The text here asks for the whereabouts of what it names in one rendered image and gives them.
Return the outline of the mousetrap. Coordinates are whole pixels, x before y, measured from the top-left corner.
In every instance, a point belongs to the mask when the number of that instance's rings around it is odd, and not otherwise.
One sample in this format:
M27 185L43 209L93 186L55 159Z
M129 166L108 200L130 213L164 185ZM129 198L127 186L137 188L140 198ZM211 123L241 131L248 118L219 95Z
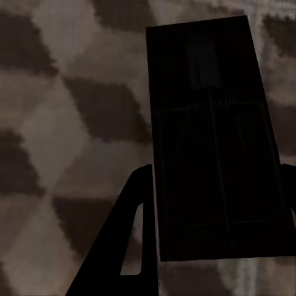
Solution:
M296 256L246 15L146 28L160 261Z

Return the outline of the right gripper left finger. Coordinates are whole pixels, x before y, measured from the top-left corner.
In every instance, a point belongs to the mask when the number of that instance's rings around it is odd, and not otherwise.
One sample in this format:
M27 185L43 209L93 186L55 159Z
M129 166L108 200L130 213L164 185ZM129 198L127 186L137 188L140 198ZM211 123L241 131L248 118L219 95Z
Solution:
M141 273L121 275L134 217L141 203ZM158 296L152 165L132 172L65 296Z

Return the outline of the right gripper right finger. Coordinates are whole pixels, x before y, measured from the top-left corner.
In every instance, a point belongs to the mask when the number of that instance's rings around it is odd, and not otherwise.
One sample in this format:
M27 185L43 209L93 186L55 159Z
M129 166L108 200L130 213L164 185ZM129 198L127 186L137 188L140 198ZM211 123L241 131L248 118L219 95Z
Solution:
M282 164L281 173L284 182L286 200L296 213L296 166Z

